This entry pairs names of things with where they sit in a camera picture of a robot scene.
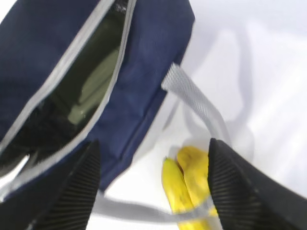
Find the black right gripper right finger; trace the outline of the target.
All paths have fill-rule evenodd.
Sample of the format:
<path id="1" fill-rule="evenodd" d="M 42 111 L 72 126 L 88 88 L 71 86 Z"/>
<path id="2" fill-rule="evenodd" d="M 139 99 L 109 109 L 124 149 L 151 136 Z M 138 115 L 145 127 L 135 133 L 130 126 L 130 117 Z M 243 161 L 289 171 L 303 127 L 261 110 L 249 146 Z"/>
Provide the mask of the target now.
<path id="1" fill-rule="evenodd" d="M 307 200 L 221 140 L 209 145 L 208 184 L 224 230 L 305 230 Z"/>

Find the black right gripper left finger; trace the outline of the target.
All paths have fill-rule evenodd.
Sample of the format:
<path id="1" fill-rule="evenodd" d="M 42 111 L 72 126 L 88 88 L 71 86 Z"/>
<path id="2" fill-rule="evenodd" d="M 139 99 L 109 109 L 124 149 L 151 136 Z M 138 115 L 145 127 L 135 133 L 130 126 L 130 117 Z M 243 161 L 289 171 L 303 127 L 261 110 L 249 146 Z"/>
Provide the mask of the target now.
<path id="1" fill-rule="evenodd" d="M 84 230 L 100 183 L 98 141 L 8 194 L 0 205 L 2 230 Z"/>

